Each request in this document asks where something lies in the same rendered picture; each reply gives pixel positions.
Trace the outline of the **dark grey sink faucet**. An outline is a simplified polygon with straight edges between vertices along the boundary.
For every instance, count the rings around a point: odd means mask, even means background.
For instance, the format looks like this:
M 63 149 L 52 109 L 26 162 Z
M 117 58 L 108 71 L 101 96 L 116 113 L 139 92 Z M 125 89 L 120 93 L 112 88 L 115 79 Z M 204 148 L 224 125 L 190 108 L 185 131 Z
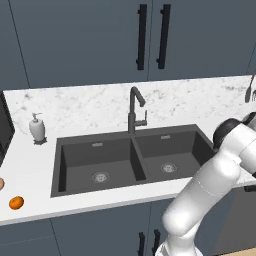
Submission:
M 129 134 L 134 134 L 136 127 L 147 125 L 147 118 L 144 118 L 143 120 L 136 120 L 135 100 L 138 100 L 139 105 L 141 107 L 144 107 L 146 104 L 146 101 L 141 95 L 138 88 L 133 86 L 130 90 L 130 110 L 128 113 L 128 133 Z

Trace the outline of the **dark grey double sink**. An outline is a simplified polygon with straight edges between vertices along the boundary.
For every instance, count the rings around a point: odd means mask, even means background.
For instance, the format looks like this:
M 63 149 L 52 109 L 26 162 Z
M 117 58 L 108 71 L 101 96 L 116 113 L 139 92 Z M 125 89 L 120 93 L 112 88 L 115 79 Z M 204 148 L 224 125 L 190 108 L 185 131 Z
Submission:
M 214 155 L 195 124 L 59 138 L 51 195 L 189 178 Z

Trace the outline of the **orange tangerine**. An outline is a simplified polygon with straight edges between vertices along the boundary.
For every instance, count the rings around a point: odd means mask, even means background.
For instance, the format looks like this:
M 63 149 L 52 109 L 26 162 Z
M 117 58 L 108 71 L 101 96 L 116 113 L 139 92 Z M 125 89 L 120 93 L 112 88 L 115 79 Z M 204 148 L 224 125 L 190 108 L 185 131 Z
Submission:
M 21 196 L 13 197 L 9 201 L 9 207 L 13 210 L 18 210 L 24 205 L 24 199 Z

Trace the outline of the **white soap dispenser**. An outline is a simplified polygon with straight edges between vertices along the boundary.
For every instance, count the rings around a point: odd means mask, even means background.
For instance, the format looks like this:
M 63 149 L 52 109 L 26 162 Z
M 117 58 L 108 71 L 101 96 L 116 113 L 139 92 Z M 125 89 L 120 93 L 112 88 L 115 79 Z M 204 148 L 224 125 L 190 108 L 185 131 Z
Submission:
M 38 113 L 32 114 L 33 119 L 29 122 L 29 130 L 34 139 L 35 145 L 42 145 L 46 142 L 45 124 L 38 118 Z

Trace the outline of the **blue-grey base cupboard door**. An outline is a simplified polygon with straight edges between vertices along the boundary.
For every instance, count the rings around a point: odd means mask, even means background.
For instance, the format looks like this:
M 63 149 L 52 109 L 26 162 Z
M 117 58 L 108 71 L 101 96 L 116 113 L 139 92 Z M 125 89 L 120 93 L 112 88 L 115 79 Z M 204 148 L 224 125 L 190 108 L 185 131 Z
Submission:
M 204 256 L 213 256 L 214 247 L 221 231 L 222 224 L 234 199 L 234 194 L 229 192 L 205 215 L 195 237 L 195 245 Z M 161 233 L 159 245 L 166 239 L 167 232 L 162 224 L 162 215 L 173 198 L 151 203 L 150 224 L 147 238 L 146 256 L 152 256 L 154 245 L 154 230 Z
M 50 220 L 0 226 L 0 256 L 59 256 Z
M 138 256 L 139 232 L 146 248 L 149 213 L 150 204 L 142 203 L 51 221 L 61 256 Z

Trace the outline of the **black microwave oven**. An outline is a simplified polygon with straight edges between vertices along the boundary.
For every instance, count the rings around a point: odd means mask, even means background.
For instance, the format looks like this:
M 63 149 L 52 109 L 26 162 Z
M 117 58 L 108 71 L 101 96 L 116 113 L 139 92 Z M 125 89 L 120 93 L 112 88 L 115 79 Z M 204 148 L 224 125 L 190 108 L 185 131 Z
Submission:
M 15 128 L 7 106 L 4 93 L 0 91 L 0 166 L 7 154 Z

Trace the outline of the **dark grey dishwasher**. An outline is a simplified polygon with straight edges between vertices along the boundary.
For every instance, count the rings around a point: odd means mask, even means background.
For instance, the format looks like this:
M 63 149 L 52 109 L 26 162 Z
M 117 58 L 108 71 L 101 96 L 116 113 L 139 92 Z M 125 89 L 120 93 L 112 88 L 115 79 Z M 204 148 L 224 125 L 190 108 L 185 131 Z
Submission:
M 233 190 L 234 199 L 216 241 L 213 255 L 256 248 L 256 192 Z

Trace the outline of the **blue-grey wall cupboard door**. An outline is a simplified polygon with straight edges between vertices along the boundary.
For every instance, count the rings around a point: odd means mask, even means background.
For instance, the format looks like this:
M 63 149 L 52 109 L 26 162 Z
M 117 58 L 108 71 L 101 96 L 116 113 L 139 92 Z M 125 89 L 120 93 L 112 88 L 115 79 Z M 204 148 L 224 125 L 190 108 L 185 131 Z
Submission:
M 144 69 L 139 15 L 147 5 Z M 147 79 L 152 0 L 10 0 L 31 88 Z
M 159 69 L 164 4 L 171 12 L 165 68 Z M 153 0 L 148 79 L 247 75 L 255 46 L 256 0 Z
M 8 0 L 0 0 L 0 90 L 28 89 Z

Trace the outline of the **red-handled hanging kitchen tool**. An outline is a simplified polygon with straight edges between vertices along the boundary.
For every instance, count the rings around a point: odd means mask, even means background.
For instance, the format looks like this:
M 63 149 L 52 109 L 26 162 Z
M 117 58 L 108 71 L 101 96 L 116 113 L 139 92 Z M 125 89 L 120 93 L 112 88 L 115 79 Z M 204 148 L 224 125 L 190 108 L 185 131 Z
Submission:
M 255 77 L 255 75 L 252 75 L 249 87 L 247 88 L 246 93 L 245 93 L 245 102 L 246 103 L 249 103 L 250 101 L 256 101 L 256 89 L 252 90 L 252 83 L 253 83 L 254 77 Z

